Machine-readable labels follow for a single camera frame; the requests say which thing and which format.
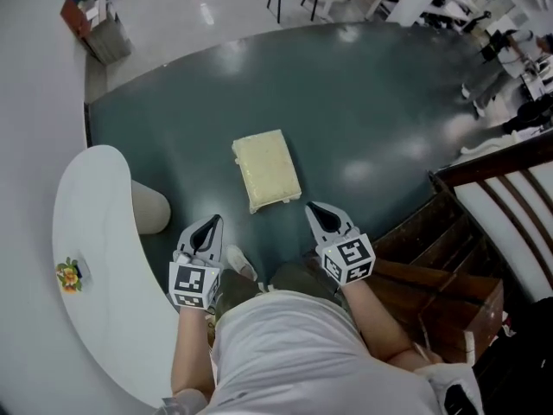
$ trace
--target white floor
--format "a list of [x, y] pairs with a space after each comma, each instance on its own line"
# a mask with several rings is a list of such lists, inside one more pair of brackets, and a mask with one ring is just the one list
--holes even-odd
[[[107, 68], [108, 91], [183, 55], [250, 35], [312, 24], [312, 3], [303, 8], [301, 0], [283, 0], [280, 25], [277, 0], [272, 1], [271, 11], [265, 8], [267, 0], [112, 1], [133, 51]], [[340, 22], [362, 21], [370, 3], [335, 3], [330, 15]], [[322, 7], [320, 2], [317, 12]], [[322, 22], [315, 16], [313, 23]]]

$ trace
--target white curved table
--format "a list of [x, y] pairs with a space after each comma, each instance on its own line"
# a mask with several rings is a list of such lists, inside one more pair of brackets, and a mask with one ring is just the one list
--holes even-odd
[[82, 292], [61, 291], [73, 326], [116, 383], [157, 407], [171, 395], [178, 314], [144, 255], [133, 202], [161, 225], [167, 224], [168, 203], [156, 191], [135, 187], [127, 162], [111, 146], [76, 156], [55, 201], [54, 265], [67, 257], [86, 262], [90, 278]]

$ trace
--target wooden slat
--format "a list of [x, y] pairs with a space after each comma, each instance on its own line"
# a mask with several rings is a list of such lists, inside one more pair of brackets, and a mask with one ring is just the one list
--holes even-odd
[[442, 267], [444, 271], [454, 272], [459, 267], [461, 262], [467, 257], [467, 255], [476, 246], [477, 240], [472, 235], [468, 236], [468, 239], [460, 245], [457, 250], [451, 255], [446, 264]]
[[529, 169], [521, 170], [520, 174], [534, 188], [536, 193], [539, 195], [539, 197], [545, 203], [545, 206], [547, 206], [547, 208], [549, 209], [551, 214], [553, 214], [553, 200], [551, 200], [551, 197], [549, 196], [549, 194], [547, 192], [545, 192], [545, 189], [543, 188], [542, 184], [537, 180], [537, 178], [534, 176], [534, 174], [532, 174]]
[[473, 250], [459, 263], [456, 271], [479, 275], [479, 268], [487, 262], [489, 255], [486, 248], [486, 241], [482, 237], [474, 246]]
[[551, 274], [551, 271], [547, 266], [545, 259], [543, 259], [542, 253], [537, 248], [536, 243], [534, 243], [534, 240], [531, 238], [531, 236], [526, 232], [526, 229], [524, 229], [524, 226], [522, 226], [522, 223], [518, 220], [518, 218], [511, 211], [511, 209], [505, 204], [505, 202], [501, 200], [499, 195], [497, 195], [495, 191], [486, 182], [478, 182], [478, 185], [498, 205], [499, 209], [501, 209], [503, 214], [505, 214], [505, 216], [509, 219], [512, 225], [515, 226], [515, 229], [517, 229], [517, 232], [520, 234], [520, 236], [522, 237], [526, 245], [528, 245], [528, 247], [530, 248], [532, 254], [534, 255], [534, 258], [536, 259], [537, 263], [542, 269], [543, 274], [547, 278], [547, 281], [549, 282], [550, 286], [553, 288], [553, 274]]
[[432, 245], [461, 214], [454, 201], [440, 193], [400, 225], [378, 239], [372, 247], [377, 257], [411, 263]]
[[553, 160], [553, 132], [525, 140], [492, 154], [439, 170], [435, 175], [450, 188], [510, 174]]
[[425, 321], [444, 324], [451, 324], [454, 319], [457, 327], [465, 328], [474, 319], [479, 309], [478, 304], [438, 296], [424, 311], [424, 318]]
[[372, 276], [408, 285], [427, 292], [440, 291], [445, 298], [484, 303], [500, 283], [498, 278], [482, 278], [469, 275], [456, 275], [419, 266], [403, 265], [377, 259]]
[[467, 330], [475, 334], [474, 343], [476, 347], [476, 359], [484, 354], [493, 341], [493, 337], [496, 336], [501, 329], [504, 302], [503, 282], [499, 281], [495, 290], [489, 295], [484, 305], [480, 306], [478, 315], [467, 327]]
[[499, 176], [498, 180], [501, 182], [501, 184], [503, 184], [503, 186], [505, 186], [505, 188], [509, 191], [509, 194], [514, 197], [520, 207], [526, 212], [526, 215], [528, 215], [528, 218], [530, 218], [532, 224], [536, 227], [537, 231], [545, 241], [545, 244], [550, 249], [551, 254], [553, 254], [553, 239], [543, 225], [542, 221], [537, 216], [534, 209], [532, 209], [532, 206], [530, 206], [528, 201], [526, 201], [526, 199], [520, 194], [515, 185], [512, 184], [506, 176]]
[[445, 231], [429, 248], [421, 253], [412, 264], [442, 269], [470, 235], [468, 218], [462, 215], [451, 227]]

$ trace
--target white t-shirt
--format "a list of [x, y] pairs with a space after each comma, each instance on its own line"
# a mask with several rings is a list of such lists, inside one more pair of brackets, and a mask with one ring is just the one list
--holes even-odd
[[469, 366], [410, 373], [375, 360], [346, 312], [327, 300], [270, 292], [228, 311], [216, 330], [211, 401], [188, 389], [173, 399], [173, 413], [443, 414], [455, 384], [483, 413]]
[[[542, 55], [543, 52], [536, 43], [536, 35], [532, 31], [517, 31], [514, 32], [511, 37], [518, 43], [520, 50], [527, 55], [530, 60], [536, 61]], [[517, 79], [524, 73], [524, 63], [517, 54], [517, 51], [513, 48], [501, 49], [498, 54], [498, 60], [513, 79]]]

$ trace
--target sneaker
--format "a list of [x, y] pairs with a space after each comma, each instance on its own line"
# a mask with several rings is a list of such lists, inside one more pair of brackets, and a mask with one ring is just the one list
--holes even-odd
[[229, 245], [226, 247], [226, 261], [228, 261], [228, 264], [231, 265], [231, 268], [239, 274], [242, 274], [243, 270], [246, 269], [250, 272], [253, 281], [257, 280], [256, 270], [245, 257], [244, 253], [240, 251], [240, 248], [238, 246]]
[[465, 85], [461, 85], [461, 94], [465, 99], [468, 99], [470, 97], [470, 92], [465, 87]]
[[486, 116], [486, 113], [484, 112], [484, 110], [476, 104], [476, 100], [473, 101], [473, 106], [474, 106], [474, 109], [476, 109], [479, 117]]

